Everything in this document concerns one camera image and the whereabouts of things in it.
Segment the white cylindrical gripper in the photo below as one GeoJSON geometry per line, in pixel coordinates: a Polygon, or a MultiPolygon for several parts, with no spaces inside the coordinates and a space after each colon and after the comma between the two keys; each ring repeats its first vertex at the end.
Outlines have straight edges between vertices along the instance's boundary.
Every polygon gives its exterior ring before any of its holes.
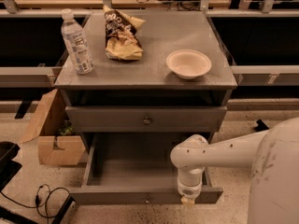
{"type": "Polygon", "coordinates": [[[199,197],[203,186],[203,168],[178,170],[178,193],[182,196],[181,202],[194,205],[194,200],[199,197]]]}

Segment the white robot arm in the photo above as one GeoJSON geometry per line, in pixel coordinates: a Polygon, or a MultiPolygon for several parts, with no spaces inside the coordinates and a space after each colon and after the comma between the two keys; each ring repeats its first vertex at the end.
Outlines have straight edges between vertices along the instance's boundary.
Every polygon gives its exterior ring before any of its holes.
{"type": "Polygon", "coordinates": [[[195,134],[176,145],[170,159],[183,203],[199,197],[207,167],[249,167],[248,224],[299,224],[299,118],[214,144],[195,134]]]}

